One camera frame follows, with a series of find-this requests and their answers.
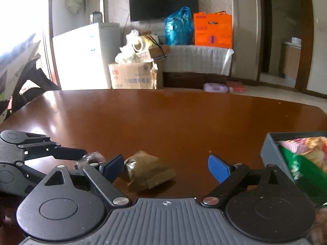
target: plastic bottle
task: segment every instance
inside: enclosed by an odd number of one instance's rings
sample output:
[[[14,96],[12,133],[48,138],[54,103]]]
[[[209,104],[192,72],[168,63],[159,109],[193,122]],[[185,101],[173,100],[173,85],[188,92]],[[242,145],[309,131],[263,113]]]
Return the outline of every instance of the plastic bottle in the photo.
[[[222,84],[216,84],[216,83],[206,83],[203,87],[205,92],[213,92],[213,93],[232,93],[233,88],[227,87]]]

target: floor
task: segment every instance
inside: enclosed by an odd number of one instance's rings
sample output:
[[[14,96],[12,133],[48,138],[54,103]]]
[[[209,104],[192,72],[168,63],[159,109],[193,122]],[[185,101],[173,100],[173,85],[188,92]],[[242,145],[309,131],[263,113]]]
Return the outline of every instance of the floor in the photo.
[[[261,73],[260,82],[266,82],[286,87],[295,87],[295,81],[293,81],[291,78],[281,78],[267,73]]]
[[[195,90],[195,89],[186,89],[186,88],[173,88],[174,90]],[[253,97],[269,98],[269,99],[278,99],[291,101],[296,103],[302,103],[307,105],[312,105],[321,108],[327,114],[327,100],[321,99],[309,95],[305,95],[298,92],[272,88],[272,87],[251,87],[245,86],[245,93],[234,92],[233,95],[246,95]]]

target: white refrigerator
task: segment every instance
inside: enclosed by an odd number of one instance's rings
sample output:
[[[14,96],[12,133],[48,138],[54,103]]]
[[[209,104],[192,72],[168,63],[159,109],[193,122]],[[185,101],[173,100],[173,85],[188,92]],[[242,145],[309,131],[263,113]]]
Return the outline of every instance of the white refrigerator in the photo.
[[[108,64],[120,52],[119,24],[96,23],[53,38],[62,90],[109,89]]]

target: plastic bag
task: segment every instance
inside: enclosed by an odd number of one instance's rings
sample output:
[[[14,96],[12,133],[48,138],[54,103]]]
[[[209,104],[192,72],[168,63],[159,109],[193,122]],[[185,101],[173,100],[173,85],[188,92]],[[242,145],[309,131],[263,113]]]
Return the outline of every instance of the plastic bag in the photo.
[[[78,169],[83,169],[86,166],[89,166],[91,163],[102,163],[105,162],[106,159],[99,152],[93,152],[85,155],[77,162]]]
[[[167,45],[191,45],[194,34],[194,21],[189,7],[183,7],[165,20]]]
[[[121,53],[115,58],[115,62],[118,64],[126,64],[126,63],[136,63],[137,55],[133,49],[133,42],[136,37],[138,37],[139,32],[137,30],[132,30],[131,33],[126,35],[126,45],[124,47],[120,47]]]

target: snack wrapper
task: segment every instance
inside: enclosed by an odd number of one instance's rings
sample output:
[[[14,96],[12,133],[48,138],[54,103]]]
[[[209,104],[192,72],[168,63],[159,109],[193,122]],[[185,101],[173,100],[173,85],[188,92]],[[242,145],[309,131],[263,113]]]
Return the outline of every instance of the snack wrapper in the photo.
[[[84,167],[90,165],[91,163],[102,163],[106,159],[99,152],[93,152],[82,157],[78,162],[76,162],[78,169],[83,169]]]
[[[128,182],[129,190],[139,192],[152,189],[175,175],[176,172],[162,164],[159,158],[139,151],[125,161],[120,177]]]
[[[308,137],[288,141],[280,141],[279,144],[294,153],[303,155],[321,170],[327,173],[327,138]]]

